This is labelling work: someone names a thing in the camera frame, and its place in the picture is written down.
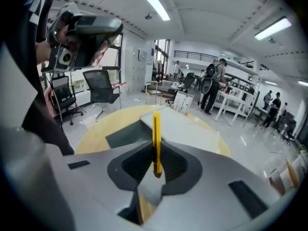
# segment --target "wooden table top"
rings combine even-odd
[[[143,114],[155,110],[158,107],[155,105],[133,106],[115,111],[103,117],[86,132],[77,147],[76,153],[83,154],[109,150],[110,146],[106,139],[108,135],[138,121]],[[214,130],[207,123],[191,114],[187,114],[187,117],[206,129]],[[230,149],[221,137],[219,137],[218,141],[218,153],[228,157],[231,154]]]

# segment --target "hand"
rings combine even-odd
[[[67,40],[67,37],[66,37],[67,30],[68,30],[68,25],[62,27],[61,29],[57,31],[56,39],[60,44],[65,44]]]

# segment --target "camera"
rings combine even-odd
[[[65,72],[98,65],[123,30],[118,18],[78,12],[76,4],[69,3],[51,20],[47,30],[47,41],[51,46],[50,61],[42,72]],[[66,42],[60,44],[57,32],[67,25]]]

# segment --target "tiled floor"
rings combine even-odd
[[[144,93],[131,96],[121,95],[122,109],[136,105],[145,105],[144,96]],[[262,130],[260,126],[255,128],[253,118],[250,122],[245,122],[244,118],[239,116],[233,126],[230,127],[226,118],[231,120],[232,114],[226,113],[221,115],[219,120],[215,122],[214,118],[218,109],[214,109],[213,114],[207,116],[197,111],[196,108],[197,102],[194,101],[189,113],[205,121],[216,131],[219,131],[221,137],[231,150],[231,157],[257,175],[261,177],[268,176],[275,168],[285,162],[286,158],[289,160],[295,159],[296,148],[292,144],[291,146],[287,145],[272,128],[267,130]],[[99,119],[117,109],[119,109],[118,100],[114,104],[106,104],[104,112],[100,115]],[[74,116],[73,126],[69,125],[69,122],[64,122],[64,131],[74,150],[87,130],[96,123],[94,118],[101,111],[101,107],[96,105],[93,108],[91,105],[85,107],[84,110],[87,112],[83,116]]]

